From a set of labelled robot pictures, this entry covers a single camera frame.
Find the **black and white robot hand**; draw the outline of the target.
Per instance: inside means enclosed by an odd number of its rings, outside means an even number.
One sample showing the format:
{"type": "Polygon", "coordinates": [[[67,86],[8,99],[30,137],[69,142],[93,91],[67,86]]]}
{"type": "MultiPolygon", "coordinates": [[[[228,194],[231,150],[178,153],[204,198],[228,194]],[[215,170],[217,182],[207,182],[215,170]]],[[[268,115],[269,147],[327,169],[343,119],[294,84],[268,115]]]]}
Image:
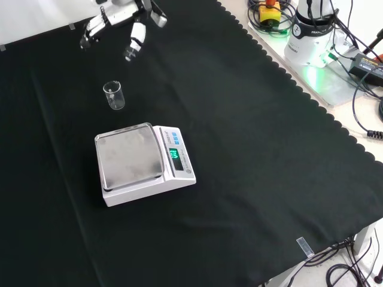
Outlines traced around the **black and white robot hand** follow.
{"type": "Polygon", "coordinates": [[[100,40],[101,34],[108,28],[132,25],[130,44],[124,50],[126,61],[132,61],[141,50],[146,37],[146,26],[140,17],[152,10],[150,1],[111,1],[100,4],[100,13],[85,25],[80,39],[80,48],[86,50],[100,40]]]}

